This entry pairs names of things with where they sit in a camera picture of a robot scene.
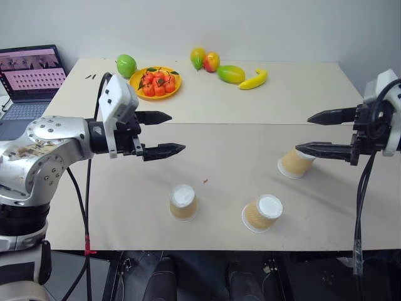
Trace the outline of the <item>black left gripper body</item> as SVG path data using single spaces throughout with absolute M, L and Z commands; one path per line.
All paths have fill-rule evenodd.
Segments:
M 146 121 L 145 112 L 135 112 L 126 122 L 118 121 L 114 130 L 117 152 L 124 156 L 143 156 L 144 146 L 139 140 L 141 124 Z

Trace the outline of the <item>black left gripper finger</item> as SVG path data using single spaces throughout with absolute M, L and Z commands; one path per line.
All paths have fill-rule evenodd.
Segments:
M 172 120 L 172 117 L 160 111 L 138 111 L 135 112 L 138 123 L 144 125 L 157 125 Z
M 142 158 L 144 161 L 156 161 L 174 156 L 185 149 L 185 145 L 176 143 L 159 144 L 156 147 L 145 147 Z

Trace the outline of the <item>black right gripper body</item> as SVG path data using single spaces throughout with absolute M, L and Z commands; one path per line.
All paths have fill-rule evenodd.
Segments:
M 383 151 L 387 146 L 394 108 L 389 102 L 379 105 L 376 121 L 371 122 L 372 104 L 357 106 L 352 135 L 350 164 L 356 166 L 360 155 L 370 155 L 373 151 Z

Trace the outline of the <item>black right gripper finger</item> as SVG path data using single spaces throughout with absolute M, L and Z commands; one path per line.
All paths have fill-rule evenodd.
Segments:
M 310 116 L 307 122 L 318 125 L 338 125 L 353 122 L 356 112 L 356 107 L 324 110 Z
M 332 144 L 331 142 L 307 142 L 296 145 L 295 149 L 313 157 L 355 163 L 355 154 L 350 145 Z

